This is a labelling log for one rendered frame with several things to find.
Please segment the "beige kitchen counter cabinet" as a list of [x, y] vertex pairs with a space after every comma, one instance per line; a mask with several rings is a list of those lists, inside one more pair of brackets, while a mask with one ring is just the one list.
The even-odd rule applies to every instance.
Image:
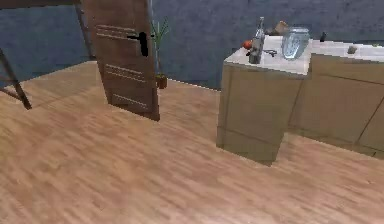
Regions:
[[271, 164], [287, 132], [384, 159], [384, 47], [310, 41], [288, 61], [269, 36], [259, 64], [245, 48], [223, 62], [219, 148]]

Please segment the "brown wooden room door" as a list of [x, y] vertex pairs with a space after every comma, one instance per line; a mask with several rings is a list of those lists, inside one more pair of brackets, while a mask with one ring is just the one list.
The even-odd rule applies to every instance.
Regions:
[[[107, 102], [160, 119], [148, 0], [82, 0]], [[128, 35], [147, 34], [149, 55]]]

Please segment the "brown bread loaf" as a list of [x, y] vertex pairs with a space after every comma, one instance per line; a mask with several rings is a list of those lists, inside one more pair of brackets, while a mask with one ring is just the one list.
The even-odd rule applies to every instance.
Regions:
[[288, 30], [288, 24], [284, 21], [279, 21], [274, 28], [265, 30], [265, 34], [269, 36], [283, 36]]

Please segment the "clear glass vase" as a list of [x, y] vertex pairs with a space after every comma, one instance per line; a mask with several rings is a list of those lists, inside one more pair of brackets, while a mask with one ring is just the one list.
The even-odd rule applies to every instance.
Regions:
[[309, 29], [305, 27], [291, 27], [284, 34], [282, 40], [282, 55], [286, 60], [298, 59], [310, 40]]

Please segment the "grey glass bottle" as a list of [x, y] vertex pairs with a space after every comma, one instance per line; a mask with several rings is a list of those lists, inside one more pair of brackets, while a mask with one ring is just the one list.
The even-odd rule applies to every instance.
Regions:
[[252, 47], [249, 54], [249, 62], [251, 64], [260, 63], [264, 40], [265, 40], [264, 18], [261, 17], [256, 34], [252, 39]]

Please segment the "dark brown wooden table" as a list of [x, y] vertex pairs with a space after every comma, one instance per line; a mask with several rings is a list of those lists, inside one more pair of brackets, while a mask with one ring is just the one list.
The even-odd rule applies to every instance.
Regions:
[[[85, 12], [82, 7], [82, 0], [0, 0], [0, 10], [3, 9], [18, 9], [18, 8], [32, 8], [32, 7], [48, 7], [60, 5], [73, 5], [77, 14], [79, 26], [83, 35], [84, 44], [86, 46], [88, 58], [95, 60], [96, 56], [92, 50], [92, 44], [89, 37], [89, 28], [84, 22]], [[6, 87], [0, 87], [0, 92], [3, 92], [18, 101], [20, 101], [24, 108], [29, 110], [32, 105], [23, 90], [19, 79], [14, 73], [9, 60], [5, 53], [0, 48], [0, 65], [4, 68], [5, 74], [0, 73], [0, 82], [8, 83], [13, 87], [13, 90]]]

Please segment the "green potted house plant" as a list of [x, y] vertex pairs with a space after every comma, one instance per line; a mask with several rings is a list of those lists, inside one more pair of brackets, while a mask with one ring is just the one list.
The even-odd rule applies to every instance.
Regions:
[[161, 62], [161, 49], [164, 36], [169, 32], [168, 18], [165, 17], [162, 22], [151, 22], [152, 33], [151, 37], [155, 48], [156, 59], [156, 85], [158, 89], [165, 89], [167, 87], [167, 76], [163, 72]]

